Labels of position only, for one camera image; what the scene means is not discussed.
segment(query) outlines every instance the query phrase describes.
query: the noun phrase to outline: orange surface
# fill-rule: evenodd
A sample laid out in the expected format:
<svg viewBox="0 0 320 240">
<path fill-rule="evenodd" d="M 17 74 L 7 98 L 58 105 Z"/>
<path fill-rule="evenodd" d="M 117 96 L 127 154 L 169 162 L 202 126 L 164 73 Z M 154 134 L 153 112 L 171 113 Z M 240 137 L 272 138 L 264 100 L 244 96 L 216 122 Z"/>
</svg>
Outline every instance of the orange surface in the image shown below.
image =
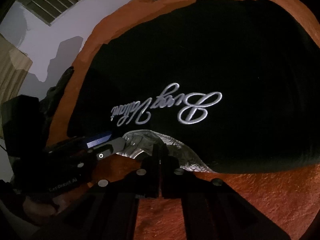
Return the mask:
<svg viewBox="0 0 320 240">
<path fill-rule="evenodd" d="M 48 144 L 53 144 L 67 138 L 67 127 L 73 112 L 76 100 L 84 80 L 85 74 L 91 64 L 94 55 L 100 46 L 111 39 L 120 36 L 128 29 L 161 14 L 194 3 L 196 0 L 132 0 L 122 6 L 113 14 L 105 17 L 92 31 L 83 49 L 73 62 L 75 72 L 69 81 L 65 94 L 62 97 L 58 109 L 54 115 L 50 127 Z M 287 10 L 307 31 L 315 43 L 320 47 L 320 25 L 312 12 L 299 0 L 271 0 Z M 94 172 L 95 179 L 114 179 L 124 176 L 130 169 L 136 169 L 138 163 L 131 159 L 123 159 L 121 156 L 112 156 L 99 164 Z M 219 177 L 224 179 L 231 187 L 252 203 L 258 210 L 267 215 L 293 240 L 299 239 L 305 232 L 320 207 L 320 165 L 305 168 L 269 173 L 269 174 L 207 174 L 198 173 L 199 177 L 210 180 Z M 70 201 L 81 194 L 69 193 Z M 155 232 L 161 232 L 160 217 L 152 219 L 151 213 L 147 213 L 148 205 L 153 204 L 155 211 L 167 209 L 166 218 L 172 221 L 170 232 L 158 234 L 159 239 L 176 239 L 176 235 L 183 236 L 181 227 L 180 206 L 176 202 L 153 201 L 142 202 L 139 214 L 135 239 L 150 239 Z"/>
</svg>

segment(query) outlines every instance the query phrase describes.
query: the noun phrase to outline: black garment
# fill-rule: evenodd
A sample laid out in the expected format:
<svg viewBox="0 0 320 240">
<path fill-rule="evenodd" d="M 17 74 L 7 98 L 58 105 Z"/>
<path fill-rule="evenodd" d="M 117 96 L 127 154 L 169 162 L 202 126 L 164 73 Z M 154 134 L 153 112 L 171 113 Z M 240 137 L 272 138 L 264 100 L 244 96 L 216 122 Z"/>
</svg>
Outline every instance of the black garment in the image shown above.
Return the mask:
<svg viewBox="0 0 320 240">
<path fill-rule="evenodd" d="M 320 160 L 320 49 L 269 0 L 197 0 L 140 24 L 101 47 L 68 135 L 149 129 L 191 147 L 214 171 L 273 172 Z M 180 93 L 221 92 L 207 117 L 182 124 L 185 106 L 147 109 L 143 125 L 116 126 L 114 106 L 152 103 L 170 83 Z M 201 96 L 194 96 L 195 103 Z M 204 101 L 210 103 L 217 96 Z M 146 112 L 140 121 L 148 116 Z M 190 109 L 185 111 L 185 120 Z M 193 119 L 201 116 L 196 111 Z"/>
</svg>

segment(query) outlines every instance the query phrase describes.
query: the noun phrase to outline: screw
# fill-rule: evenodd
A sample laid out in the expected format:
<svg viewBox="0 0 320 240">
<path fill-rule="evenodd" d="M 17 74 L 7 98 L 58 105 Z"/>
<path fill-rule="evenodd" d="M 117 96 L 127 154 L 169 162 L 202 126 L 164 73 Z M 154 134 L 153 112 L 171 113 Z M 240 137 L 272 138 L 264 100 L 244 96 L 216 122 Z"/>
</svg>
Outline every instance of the screw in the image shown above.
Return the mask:
<svg viewBox="0 0 320 240">
<path fill-rule="evenodd" d="M 184 169 L 175 169 L 174 170 L 174 174 L 176 174 L 176 175 L 182 175 L 184 173 Z"/>
<path fill-rule="evenodd" d="M 219 179 L 219 178 L 215 178 L 215 179 L 211 180 L 211 182 L 215 186 L 221 186 L 223 184 L 223 180 Z"/>
<path fill-rule="evenodd" d="M 108 183 L 109 182 L 106 179 L 102 179 L 102 180 L 99 180 L 98 185 L 100 187 L 105 187 L 106 185 L 108 185 Z"/>
<path fill-rule="evenodd" d="M 139 176 L 143 176 L 143 175 L 145 175 L 147 173 L 147 171 L 145 170 L 145 169 L 138 169 L 137 170 L 137 174 L 139 175 Z"/>
</svg>

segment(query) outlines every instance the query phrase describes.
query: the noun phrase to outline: cursive logo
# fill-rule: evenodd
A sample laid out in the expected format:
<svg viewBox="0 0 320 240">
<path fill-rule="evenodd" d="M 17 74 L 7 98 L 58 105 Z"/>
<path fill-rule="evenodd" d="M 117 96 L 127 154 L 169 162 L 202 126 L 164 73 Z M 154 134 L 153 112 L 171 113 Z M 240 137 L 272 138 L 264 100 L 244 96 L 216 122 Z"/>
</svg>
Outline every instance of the cursive logo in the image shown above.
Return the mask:
<svg viewBox="0 0 320 240">
<path fill-rule="evenodd" d="M 153 104 L 150 106 L 152 102 L 152 98 L 148 98 L 143 103 L 140 101 L 133 101 L 132 103 L 126 104 L 126 105 L 120 105 L 115 106 L 111 110 L 111 121 L 116 115 L 122 115 L 122 117 L 119 118 L 117 122 L 117 126 L 121 126 L 124 123 L 128 124 L 131 122 L 131 120 L 137 115 L 137 118 L 135 120 L 135 124 L 145 124 L 147 123 L 151 118 L 150 112 L 145 112 L 148 107 L 149 109 L 155 109 L 155 108 L 164 108 L 164 107 L 172 107 L 173 105 L 179 106 L 182 102 L 186 105 L 178 112 L 178 121 L 183 124 L 193 124 L 202 121 L 205 119 L 208 115 L 208 111 L 206 110 L 207 107 L 213 106 L 216 103 L 218 103 L 222 99 L 222 94 L 220 92 L 211 92 L 209 94 L 204 93 L 190 93 L 190 94 L 178 94 L 177 96 L 172 96 L 171 94 L 176 92 L 179 89 L 180 85 L 178 83 L 172 83 L 161 92 L 159 96 L 156 97 L 156 100 L 153 102 Z M 218 97 L 212 101 L 211 103 L 204 103 L 207 99 L 209 99 L 212 96 L 217 95 Z M 191 104 L 188 102 L 189 98 L 194 96 L 201 96 L 201 98 L 195 103 Z M 189 110 L 187 117 L 185 120 L 182 119 L 182 114 Z M 202 115 L 198 118 L 193 119 L 194 114 L 196 111 L 202 111 Z M 141 116 L 146 113 L 147 117 L 141 121 Z"/>
</svg>

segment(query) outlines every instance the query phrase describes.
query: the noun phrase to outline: orange fabric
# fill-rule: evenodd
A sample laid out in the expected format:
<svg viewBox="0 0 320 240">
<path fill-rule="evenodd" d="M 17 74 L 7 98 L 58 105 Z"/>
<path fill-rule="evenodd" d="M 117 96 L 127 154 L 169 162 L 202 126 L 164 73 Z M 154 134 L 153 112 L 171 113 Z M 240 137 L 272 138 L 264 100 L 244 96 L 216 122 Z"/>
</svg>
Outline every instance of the orange fabric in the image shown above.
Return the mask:
<svg viewBox="0 0 320 240">
<path fill-rule="evenodd" d="M 92 31 L 83 49 L 73 62 L 75 72 L 69 81 L 64 96 L 54 115 L 50 127 L 48 144 L 53 144 L 67 138 L 68 121 L 73 112 L 76 100 L 84 80 L 85 74 L 91 64 L 94 55 L 100 46 L 108 43 L 111 39 L 120 36 L 130 28 L 161 14 L 194 3 L 196 0 L 132 0 L 122 6 L 113 14 L 105 17 Z M 315 43 L 320 47 L 320 25 L 312 12 L 299 0 L 271 0 L 287 10 L 307 31 Z M 134 160 L 123 161 L 124 157 L 114 156 L 106 159 L 94 172 L 95 179 L 114 179 L 124 176 L 128 170 L 134 170 L 138 164 Z M 115 167 L 117 171 L 107 171 L 103 165 Z M 308 228 L 320 207 L 320 165 L 313 165 L 294 171 L 269 173 L 269 174 L 207 174 L 197 173 L 204 179 L 219 177 L 224 179 L 231 187 L 239 192 L 244 198 L 252 203 L 258 210 L 267 215 L 293 240 L 299 239 Z M 163 232 L 159 229 L 157 218 L 152 219 L 147 213 L 150 202 L 142 202 L 139 209 L 144 218 L 138 221 L 135 239 L 155 238 L 152 234 L 159 232 L 158 239 L 175 239 L 177 234 L 183 235 L 181 227 L 180 207 L 175 201 L 153 201 L 155 210 L 163 210 L 166 205 L 171 208 L 166 215 L 172 221 L 176 230 L 172 233 Z"/>
</svg>

